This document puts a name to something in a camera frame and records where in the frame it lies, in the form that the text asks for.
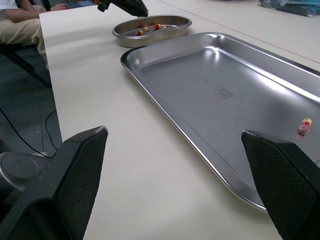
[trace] table surface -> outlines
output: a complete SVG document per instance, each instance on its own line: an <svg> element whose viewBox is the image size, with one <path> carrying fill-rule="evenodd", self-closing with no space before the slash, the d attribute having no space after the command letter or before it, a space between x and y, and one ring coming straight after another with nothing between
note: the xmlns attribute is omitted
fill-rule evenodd
<svg viewBox="0 0 320 240"><path fill-rule="evenodd" d="M190 18L192 33L229 34L320 71L317 17L252 1L144 2L150 15ZM114 5L104 13L92 6L40 15L62 139L109 130L84 239L280 240L269 216L220 182L122 67L128 48L112 29L134 18Z"/></svg>

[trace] stamped logo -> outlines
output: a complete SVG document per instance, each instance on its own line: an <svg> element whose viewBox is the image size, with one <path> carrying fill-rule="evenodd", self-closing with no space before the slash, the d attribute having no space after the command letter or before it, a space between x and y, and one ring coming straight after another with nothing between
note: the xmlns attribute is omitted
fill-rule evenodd
<svg viewBox="0 0 320 240"><path fill-rule="evenodd" d="M216 90L213 94L215 99L227 99L233 96L233 94L225 88L220 88Z"/></svg>

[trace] person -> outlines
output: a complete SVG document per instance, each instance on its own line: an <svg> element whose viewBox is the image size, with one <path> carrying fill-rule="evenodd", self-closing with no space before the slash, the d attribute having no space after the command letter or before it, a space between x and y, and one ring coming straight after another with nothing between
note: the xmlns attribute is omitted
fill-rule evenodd
<svg viewBox="0 0 320 240"><path fill-rule="evenodd" d="M32 5L29 0L0 0L0 45L36 44L39 54L44 58L47 67L47 57L42 35L39 14L46 12L43 6ZM51 11L66 10L65 3L57 4Z"/></svg>

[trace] person's hand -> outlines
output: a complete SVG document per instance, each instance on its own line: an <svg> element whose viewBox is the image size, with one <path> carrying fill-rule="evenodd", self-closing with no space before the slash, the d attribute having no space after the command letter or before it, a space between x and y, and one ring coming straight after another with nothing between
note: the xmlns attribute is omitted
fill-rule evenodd
<svg viewBox="0 0 320 240"><path fill-rule="evenodd" d="M55 6L53 6L53 7L51 8L50 12L52 12L52 11L60 11L60 10L66 10L66 9L68 9L67 4L65 4L65 3L59 3L59 4L55 5Z"/></svg>

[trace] tray rim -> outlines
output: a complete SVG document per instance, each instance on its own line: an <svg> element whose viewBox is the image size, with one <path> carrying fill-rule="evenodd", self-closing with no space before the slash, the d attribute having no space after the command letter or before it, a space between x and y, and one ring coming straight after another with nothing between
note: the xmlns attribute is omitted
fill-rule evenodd
<svg viewBox="0 0 320 240"><path fill-rule="evenodd" d="M138 49L142 49L142 48L146 48L150 45L154 46L154 45L161 45L163 43L169 42L169 41L178 41L181 38L187 38L187 37L191 37L191 36L201 36L201 35L218 35L218 36L223 36L226 38L229 38L233 41L239 42L240 44L243 44L245 46L248 46L250 48L253 48L259 52L262 52L263 54L269 55L272 58L276 58L279 59L282 62L285 62L287 64L292 65L293 67L299 68L303 71L306 71L310 74L316 75L318 77L320 77L320 71L317 71L313 68L310 68L308 66L305 66L303 64L300 64L298 62L295 62L293 60L290 60L288 58L282 57L278 54L275 54L271 51L265 50L259 46L253 45L249 42L243 41L239 38L233 37L231 35L228 34L224 34L224 33L219 33L219 32L201 32L201 33L195 33L195 34L191 34L191 35L187 35L187 36L181 36L181 37L177 37L177 38L173 38L173 39L169 39L169 40L165 40L165 41L161 41L161 42L155 42L155 43L151 43L148 45L144 45L144 46L139 46L133 49L128 50L127 52L125 52L121 58L120 58L120 62L122 64L122 66L128 71L128 73L133 77L133 79L139 84L139 86L145 91L145 93L152 99L152 101L156 104L156 106L164 113L164 115L170 120L170 122L175 126L175 128L182 134L182 136L187 140L187 142L193 147L193 149L200 155L200 157L205 161L205 163L211 168L211 170L218 176L218 178L222 181L222 183L233 193L235 194L239 199L241 199L242 201L244 201L245 203L251 205L252 207L267 213L267 210L264 206L259 205L258 203L253 202L252 200L248 199L247 197L243 196L239 191L237 191L234 187L232 187L228 181L222 176L222 174L213 166L213 164L208 160L208 158L202 153L202 151L197 147L197 145L188 137L188 135L179 127L179 125L175 122L175 120L166 112L166 110L160 105L160 103L158 103L158 101L151 95L151 93L143 86L143 84L139 81L139 79L137 79L137 77L135 77L134 73L132 72L132 67L130 66L129 62L127 61L127 57L128 55L133 52L136 51Z"/></svg>

